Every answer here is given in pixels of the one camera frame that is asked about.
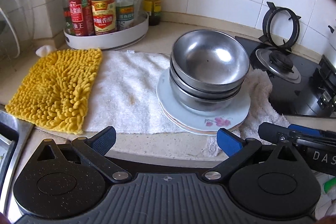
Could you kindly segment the steel bowl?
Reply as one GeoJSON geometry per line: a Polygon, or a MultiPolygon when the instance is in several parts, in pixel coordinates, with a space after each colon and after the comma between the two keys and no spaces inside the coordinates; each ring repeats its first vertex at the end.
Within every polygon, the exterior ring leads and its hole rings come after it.
{"type": "Polygon", "coordinates": [[[240,91],[242,88],[242,84],[238,85],[237,87],[223,91],[223,92],[214,92],[214,91],[208,91],[208,90],[202,90],[198,88],[194,88],[191,85],[187,84],[178,74],[177,71],[174,68],[172,58],[170,58],[170,75],[173,78],[176,85],[181,88],[184,92],[204,99],[204,100],[224,100],[226,98],[230,98],[240,91]]]}
{"type": "Polygon", "coordinates": [[[244,47],[216,30],[195,30],[180,36],[173,44],[171,58],[187,84],[214,92],[242,84],[250,66],[244,47]]]}
{"type": "Polygon", "coordinates": [[[238,91],[236,91],[233,95],[229,96],[228,98],[224,98],[223,100],[213,100],[213,99],[207,100],[198,98],[185,92],[182,88],[180,88],[177,85],[177,83],[175,82],[175,80],[172,78],[171,75],[169,75],[169,80],[171,89],[173,91],[173,95],[176,98],[176,100],[186,105],[187,107],[199,111],[215,111],[219,110],[220,108],[229,106],[234,100],[234,97],[238,95],[241,89],[239,88],[238,91]]]}

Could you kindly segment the white towel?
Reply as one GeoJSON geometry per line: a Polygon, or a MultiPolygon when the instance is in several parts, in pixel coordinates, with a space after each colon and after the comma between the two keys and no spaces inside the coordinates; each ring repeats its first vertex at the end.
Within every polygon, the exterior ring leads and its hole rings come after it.
{"type": "MultiPolygon", "coordinates": [[[[164,116],[156,95],[159,77],[168,67],[169,58],[163,54],[104,52],[82,130],[99,132],[106,126],[113,126],[122,134],[181,132],[164,116]]],[[[273,85],[266,72],[251,69],[243,85],[251,98],[251,107],[246,120],[234,134],[243,139],[256,138],[263,122],[283,127],[290,125],[269,102],[273,85]]]]}

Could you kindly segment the stove burner cap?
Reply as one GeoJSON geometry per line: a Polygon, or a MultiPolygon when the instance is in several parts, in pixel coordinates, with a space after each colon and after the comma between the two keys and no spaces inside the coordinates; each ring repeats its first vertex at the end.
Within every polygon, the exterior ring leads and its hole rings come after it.
{"type": "Polygon", "coordinates": [[[294,66],[293,61],[278,50],[256,50],[258,61],[275,76],[293,84],[301,82],[301,74],[294,66]]]}

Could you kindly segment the black gas stove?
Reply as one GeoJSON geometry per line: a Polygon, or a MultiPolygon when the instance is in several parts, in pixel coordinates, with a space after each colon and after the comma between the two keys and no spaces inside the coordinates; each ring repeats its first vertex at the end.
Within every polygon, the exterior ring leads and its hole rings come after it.
{"type": "Polygon", "coordinates": [[[266,43],[236,37],[249,54],[252,68],[265,71],[272,83],[269,101],[279,113],[335,118],[335,68],[266,43]]]}

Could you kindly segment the yellow cap vinegar bottle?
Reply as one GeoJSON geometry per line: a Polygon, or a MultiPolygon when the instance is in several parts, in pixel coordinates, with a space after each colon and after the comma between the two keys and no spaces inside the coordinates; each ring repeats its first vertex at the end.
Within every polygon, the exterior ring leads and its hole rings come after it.
{"type": "Polygon", "coordinates": [[[93,25],[96,35],[115,32],[116,0],[92,0],[93,25]]]}

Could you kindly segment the black stove pot support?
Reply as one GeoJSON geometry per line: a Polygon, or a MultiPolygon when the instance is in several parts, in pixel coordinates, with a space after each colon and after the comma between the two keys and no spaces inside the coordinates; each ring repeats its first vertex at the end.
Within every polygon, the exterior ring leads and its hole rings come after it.
{"type": "Polygon", "coordinates": [[[301,30],[301,17],[287,7],[276,6],[267,2],[268,11],[265,13],[259,40],[284,51],[291,51],[299,39],[301,30]]]}

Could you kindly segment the yellow chenille cloth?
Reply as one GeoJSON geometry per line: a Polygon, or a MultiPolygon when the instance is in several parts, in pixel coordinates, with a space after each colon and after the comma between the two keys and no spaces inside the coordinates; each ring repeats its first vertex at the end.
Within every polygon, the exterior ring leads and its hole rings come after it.
{"type": "Polygon", "coordinates": [[[100,49],[61,50],[41,57],[5,110],[46,130],[80,134],[101,62],[100,49]]]}

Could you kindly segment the red label soy sauce bottle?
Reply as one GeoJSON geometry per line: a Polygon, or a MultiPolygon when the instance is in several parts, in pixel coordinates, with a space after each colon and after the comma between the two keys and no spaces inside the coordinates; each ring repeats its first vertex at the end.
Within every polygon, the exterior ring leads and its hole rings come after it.
{"type": "Polygon", "coordinates": [[[92,0],[69,0],[71,20],[76,36],[92,36],[93,26],[92,0]]]}

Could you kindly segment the white round turntable tray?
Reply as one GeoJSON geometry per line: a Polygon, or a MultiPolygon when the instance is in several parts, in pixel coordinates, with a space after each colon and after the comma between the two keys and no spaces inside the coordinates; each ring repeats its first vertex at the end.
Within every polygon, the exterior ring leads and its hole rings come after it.
{"type": "Polygon", "coordinates": [[[135,25],[131,28],[104,35],[74,36],[64,30],[66,44],[76,50],[99,48],[101,50],[117,50],[139,42],[149,29],[149,16],[141,12],[135,25]]]}

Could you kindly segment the small floral white plate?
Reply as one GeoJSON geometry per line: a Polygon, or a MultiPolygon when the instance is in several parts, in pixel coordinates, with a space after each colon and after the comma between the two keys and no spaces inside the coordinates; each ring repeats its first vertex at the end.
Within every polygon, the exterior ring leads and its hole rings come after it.
{"type": "Polygon", "coordinates": [[[215,136],[218,129],[222,127],[228,130],[239,128],[249,112],[249,106],[243,107],[242,110],[237,112],[229,113],[228,111],[232,107],[229,107],[228,110],[202,112],[179,105],[173,108],[176,112],[172,112],[168,111],[163,104],[160,103],[159,105],[165,116],[179,128],[195,135],[204,136],[215,136]]]}

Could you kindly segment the glass pot lid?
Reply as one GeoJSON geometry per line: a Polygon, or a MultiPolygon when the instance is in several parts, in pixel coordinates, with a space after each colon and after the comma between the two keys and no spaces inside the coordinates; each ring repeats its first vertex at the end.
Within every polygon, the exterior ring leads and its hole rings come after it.
{"type": "Polygon", "coordinates": [[[17,58],[34,38],[30,0],[1,0],[1,56],[17,58]]]}

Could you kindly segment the large floral white plate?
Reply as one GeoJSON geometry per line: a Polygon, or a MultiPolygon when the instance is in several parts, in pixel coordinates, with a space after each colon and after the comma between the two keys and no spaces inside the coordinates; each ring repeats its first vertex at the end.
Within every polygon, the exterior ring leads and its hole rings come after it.
{"type": "Polygon", "coordinates": [[[165,116],[181,129],[197,135],[214,135],[218,129],[235,130],[249,113],[251,99],[246,86],[232,103],[214,111],[198,111],[178,102],[169,83],[169,70],[164,70],[156,87],[157,98],[165,116]]]}

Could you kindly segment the garlic bulb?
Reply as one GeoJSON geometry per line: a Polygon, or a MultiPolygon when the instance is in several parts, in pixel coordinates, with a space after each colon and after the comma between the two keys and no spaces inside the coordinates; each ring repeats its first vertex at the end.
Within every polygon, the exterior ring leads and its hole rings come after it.
{"type": "Polygon", "coordinates": [[[57,49],[52,45],[43,45],[38,48],[35,53],[38,57],[46,57],[48,54],[57,51],[57,49]]]}

